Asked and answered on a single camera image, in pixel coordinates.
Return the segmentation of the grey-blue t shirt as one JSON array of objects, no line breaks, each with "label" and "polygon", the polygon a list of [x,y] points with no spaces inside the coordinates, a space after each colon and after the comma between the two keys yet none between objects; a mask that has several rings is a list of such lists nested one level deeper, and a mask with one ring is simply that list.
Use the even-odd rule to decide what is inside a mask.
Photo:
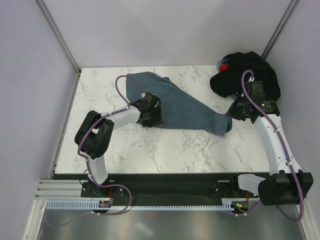
[{"label": "grey-blue t shirt", "polygon": [[141,91],[154,94],[161,101],[161,129],[204,130],[224,136],[232,129],[232,118],[217,113],[176,86],[168,77],[153,72],[130,73],[126,97],[130,102],[141,98]]}]

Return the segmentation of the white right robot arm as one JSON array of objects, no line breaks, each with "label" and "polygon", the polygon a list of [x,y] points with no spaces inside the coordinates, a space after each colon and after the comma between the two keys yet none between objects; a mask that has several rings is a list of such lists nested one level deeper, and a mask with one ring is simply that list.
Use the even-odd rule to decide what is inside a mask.
[{"label": "white right robot arm", "polygon": [[305,199],[314,179],[303,172],[283,133],[277,103],[266,100],[261,81],[245,81],[244,93],[230,106],[227,114],[236,120],[249,119],[259,133],[268,159],[269,176],[254,173],[240,174],[229,184],[235,197],[246,191],[259,196],[265,206],[299,205]]}]

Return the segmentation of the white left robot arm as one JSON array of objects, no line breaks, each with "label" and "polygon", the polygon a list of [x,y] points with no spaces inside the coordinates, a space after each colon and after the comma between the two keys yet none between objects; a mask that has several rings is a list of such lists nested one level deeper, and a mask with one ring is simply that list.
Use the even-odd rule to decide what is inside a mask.
[{"label": "white left robot arm", "polygon": [[141,99],[109,113],[91,110],[75,135],[77,153],[85,158],[89,178],[94,182],[92,191],[99,197],[106,196],[110,191],[110,185],[106,182],[108,172],[104,155],[109,147],[112,133],[135,123],[148,128],[163,124],[161,100],[157,96],[149,92],[143,93]]}]

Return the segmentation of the red t shirt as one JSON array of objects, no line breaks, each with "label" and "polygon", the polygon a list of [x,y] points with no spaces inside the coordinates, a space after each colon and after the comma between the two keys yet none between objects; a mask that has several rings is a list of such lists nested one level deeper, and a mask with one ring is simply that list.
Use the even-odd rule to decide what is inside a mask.
[{"label": "red t shirt", "polygon": [[230,64],[229,63],[225,63],[225,64],[221,64],[220,67],[219,67],[219,71],[222,72],[222,71],[225,71],[229,68]]}]

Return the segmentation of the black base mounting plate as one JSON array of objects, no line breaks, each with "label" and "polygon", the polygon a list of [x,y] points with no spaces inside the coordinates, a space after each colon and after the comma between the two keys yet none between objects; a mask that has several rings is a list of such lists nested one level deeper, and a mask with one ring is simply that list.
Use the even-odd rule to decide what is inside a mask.
[{"label": "black base mounting plate", "polygon": [[241,190],[238,173],[110,174],[103,187],[88,180],[81,197],[108,198],[118,205],[217,205],[222,199],[255,200]]}]

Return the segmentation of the right aluminium frame post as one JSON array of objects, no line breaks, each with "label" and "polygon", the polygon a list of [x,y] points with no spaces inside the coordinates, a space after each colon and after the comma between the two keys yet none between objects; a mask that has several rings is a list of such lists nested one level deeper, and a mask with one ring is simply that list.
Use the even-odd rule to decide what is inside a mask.
[{"label": "right aluminium frame post", "polygon": [[289,22],[292,14],[294,13],[295,9],[299,5],[300,0],[291,0],[286,7],[282,17],[280,18],[275,30],[273,31],[266,47],[264,48],[261,57],[266,60],[269,56],[272,48],[274,47],[275,43],[277,42],[278,38],[280,37],[282,31],[284,30],[286,24]]}]

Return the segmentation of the aluminium frame post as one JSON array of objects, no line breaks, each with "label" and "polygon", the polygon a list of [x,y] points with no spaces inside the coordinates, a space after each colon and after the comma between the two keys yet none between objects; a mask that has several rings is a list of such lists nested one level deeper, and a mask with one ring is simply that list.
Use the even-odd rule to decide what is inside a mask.
[{"label": "aluminium frame post", "polygon": [[60,45],[61,49],[63,50],[65,56],[67,57],[69,63],[71,64],[73,70],[75,71],[75,74],[77,76],[81,75],[81,69],[76,62],[70,48],[68,47],[67,42],[65,41],[58,25],[56,24],[49,8],[47,7],[44,0],[35,0],[34,1],[39,10],[41,11],[43,17],[45,18],[45,21],[47,22],[48,26],[50,27],[54,37],[56,38],[58,44]]},{"label": "aluminium frame post", "polygon": [[299,5],[300,0],[291,0],[286,7],[282,17],[280,18],[275,30],[273,31],[266,47],[264,48],[261,57],[266,60],[269,56],[272,48],[274,47],[275,43],[277,42],[278,38],[280,37],[282,31],[284,30],[286,24],[289,22],[292,14],[294,13],[295,9]]}]

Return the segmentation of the aluminium front frame rail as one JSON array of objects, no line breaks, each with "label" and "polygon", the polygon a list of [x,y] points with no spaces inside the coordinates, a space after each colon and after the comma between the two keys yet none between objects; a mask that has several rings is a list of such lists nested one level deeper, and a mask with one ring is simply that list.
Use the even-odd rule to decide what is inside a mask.
[{"label": "aluminium front frame rail", "polygon": [[111,197],[92,198],[82,197],[81,192],[83,183],[79,181],[67,180],[46,180],[41,181],[36,192],[37,197],[51,199],[93,199],[93,200],[112,200]]}]

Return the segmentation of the left aluminium frame post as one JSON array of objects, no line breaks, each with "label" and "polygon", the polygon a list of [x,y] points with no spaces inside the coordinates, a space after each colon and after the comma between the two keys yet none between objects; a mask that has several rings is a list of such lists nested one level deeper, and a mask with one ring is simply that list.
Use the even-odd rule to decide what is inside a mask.
[{"label": "left aluminium frame post", "polygon": [[34,1],[39,10],[41,11],[43,17],[45,18],[45,21],[47,22],[48,26],[50,27],[54,37],[56,38],[58,44],[60,45],[61,49],[63,50],[65,56],[67,57],[69,63],[71,64],[73,70],[75,71],[75,74],[77,76],[81,75],[81,69],[76,62],[70,48],[68,47],[67,42],[65,41],[58,25],[56,24],[49,8],[47,7],[44,0],[35,0]]}]

